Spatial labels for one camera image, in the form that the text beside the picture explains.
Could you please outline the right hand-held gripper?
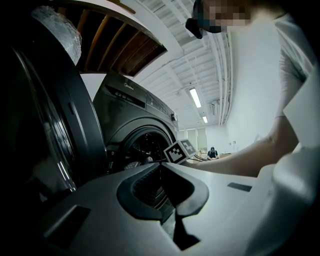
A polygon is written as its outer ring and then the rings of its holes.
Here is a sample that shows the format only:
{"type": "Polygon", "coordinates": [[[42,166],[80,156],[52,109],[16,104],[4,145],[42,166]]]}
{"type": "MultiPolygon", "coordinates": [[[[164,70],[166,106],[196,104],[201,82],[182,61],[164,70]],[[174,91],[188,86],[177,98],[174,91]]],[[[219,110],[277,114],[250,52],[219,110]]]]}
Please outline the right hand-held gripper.
{"type": "Polygon", "coordinates": [[[169,163],[181,164],[197,153],[188,139],[177,140],[164,150],[169,163]]]}

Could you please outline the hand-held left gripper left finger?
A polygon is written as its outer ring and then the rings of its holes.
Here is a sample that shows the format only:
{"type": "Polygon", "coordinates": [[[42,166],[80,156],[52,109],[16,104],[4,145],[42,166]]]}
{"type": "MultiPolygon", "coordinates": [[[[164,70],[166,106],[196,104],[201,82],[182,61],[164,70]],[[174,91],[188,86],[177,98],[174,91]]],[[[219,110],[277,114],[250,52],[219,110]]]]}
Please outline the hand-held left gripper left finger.
{"type": "Polygon", "coordinates": [[[125,179],[142,176],[159,164],[147,164],[89,181],[60,201],[37,223],[37,255],[176,256],[181,251],[158,220],[130,215],[117,190],[125,179]]]}

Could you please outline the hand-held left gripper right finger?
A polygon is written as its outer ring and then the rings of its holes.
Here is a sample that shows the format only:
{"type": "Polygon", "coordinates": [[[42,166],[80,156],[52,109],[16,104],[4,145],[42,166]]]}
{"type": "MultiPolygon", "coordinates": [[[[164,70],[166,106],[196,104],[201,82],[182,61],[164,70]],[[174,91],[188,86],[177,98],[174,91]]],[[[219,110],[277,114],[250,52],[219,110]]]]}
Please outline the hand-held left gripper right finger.
{"type": "Polygon", "coordinates": [[[192,241],[179,249],[169,241],[161,245],[163,256],[270,256],[273,254],[271,226],[267,208],[271,205],[273,166],[263,167],[258,177],[246,177],[201,171],[182,165],[164,163],[163,171],[193,183],[189,200],[200,203],[201,210],[182,218],[182,230],[192,241]]]}

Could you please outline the dark grey washing machine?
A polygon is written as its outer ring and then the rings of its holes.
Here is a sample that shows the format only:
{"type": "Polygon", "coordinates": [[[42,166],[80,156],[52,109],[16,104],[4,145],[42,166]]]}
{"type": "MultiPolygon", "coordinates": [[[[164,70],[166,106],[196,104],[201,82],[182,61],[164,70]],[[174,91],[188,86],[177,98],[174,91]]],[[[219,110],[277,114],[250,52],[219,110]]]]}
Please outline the dark grey washing machine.
{"type": "Polygon", "coordinates": [[[106,149],[105,174],[133,161],[164,161],[177,140],[178,116],[167,104],[131,79],[109,71],[93,99],[106,149]]]}

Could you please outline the round washing machine door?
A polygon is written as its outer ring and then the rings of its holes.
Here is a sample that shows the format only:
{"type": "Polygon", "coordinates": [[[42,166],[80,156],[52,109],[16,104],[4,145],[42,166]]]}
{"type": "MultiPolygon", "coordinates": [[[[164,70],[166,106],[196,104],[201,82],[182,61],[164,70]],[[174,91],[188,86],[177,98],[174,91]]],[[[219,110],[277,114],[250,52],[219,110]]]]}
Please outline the round washing machine door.
{"type": "Polygon", "coordinates": [[[96,178],[106,152],[99,120],[58,39],[24,15],[0,29],[0,190],[60,200],[96,178]]]}

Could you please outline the person's right forearm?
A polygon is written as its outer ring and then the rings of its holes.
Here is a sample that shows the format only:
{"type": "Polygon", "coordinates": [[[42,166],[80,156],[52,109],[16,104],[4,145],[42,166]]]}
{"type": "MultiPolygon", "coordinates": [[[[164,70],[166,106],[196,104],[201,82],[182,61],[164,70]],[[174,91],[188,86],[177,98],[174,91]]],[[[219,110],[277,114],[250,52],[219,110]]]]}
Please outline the person's right forearm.
{"type": "Polygon", "coordinates": [[[183,162],[182,165],[218,174],[257,177],[260,170],[276,164],[283,156],[292,153],[298,138],[285,116],[276,117],[268,135],[232,155],[204,162],[183,162]]]}

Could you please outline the group of ceiling strip lights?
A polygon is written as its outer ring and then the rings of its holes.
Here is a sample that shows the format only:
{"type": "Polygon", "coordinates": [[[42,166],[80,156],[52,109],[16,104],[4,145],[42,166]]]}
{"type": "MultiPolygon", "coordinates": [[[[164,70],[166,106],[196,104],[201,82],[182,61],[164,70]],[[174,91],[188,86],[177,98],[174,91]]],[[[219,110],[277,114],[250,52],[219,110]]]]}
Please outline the group of ceiling strip lights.
{"type": "MultiPolygon", "coordinates": [[[[198,96],[198,93],[197,93],[196,88],[191,88],[191,89],[189,90],[189,93],[190,93],[190,95],[191,95],[191,97],[192,97],[192,99],[193,99],[193,101],[194,101],[195,106],[199,109],[199,112],[200,112],[200,110],[201,110],[201,108],[202,108],[202,104],[201,104],[201,101],[200,101],[200,98],[199,98],[199,96],[198,96]]],[[[202,113],[202,114],[201,114],[201,117],[202,117],[202,119],[203,119],[203,122],[204,122],[205,124],[207,124],[207,123],[208,123],[207,116],[206,116],[204,113],[202,113]]]]}

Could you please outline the person's white shirt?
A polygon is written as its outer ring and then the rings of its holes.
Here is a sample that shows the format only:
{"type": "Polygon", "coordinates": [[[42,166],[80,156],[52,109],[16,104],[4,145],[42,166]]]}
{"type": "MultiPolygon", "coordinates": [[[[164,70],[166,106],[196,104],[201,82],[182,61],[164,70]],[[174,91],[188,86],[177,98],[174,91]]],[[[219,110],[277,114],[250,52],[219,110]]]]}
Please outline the person's white shirt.
{"type": "Polygon", "coordinates": [[[233,32],[231,41],[234,93],[226,128],[236,152],[267,136],[317,59],[290,14],[256,21],[233,32]]]}

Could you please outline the dark wooden staircase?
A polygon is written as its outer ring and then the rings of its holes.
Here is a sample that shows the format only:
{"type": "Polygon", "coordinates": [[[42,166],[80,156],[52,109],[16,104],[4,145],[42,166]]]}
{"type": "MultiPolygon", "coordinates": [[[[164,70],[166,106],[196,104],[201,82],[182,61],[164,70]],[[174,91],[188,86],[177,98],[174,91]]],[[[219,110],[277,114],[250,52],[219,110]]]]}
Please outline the dark wooden staircase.
{"type": "Polygon", "coordinates": [[[141,24],[110,7],[78,0],[54,0],[50,6],[81,35],[76,66],[82,74],[112,70],[134,77],[167,52],[141,24]]]}

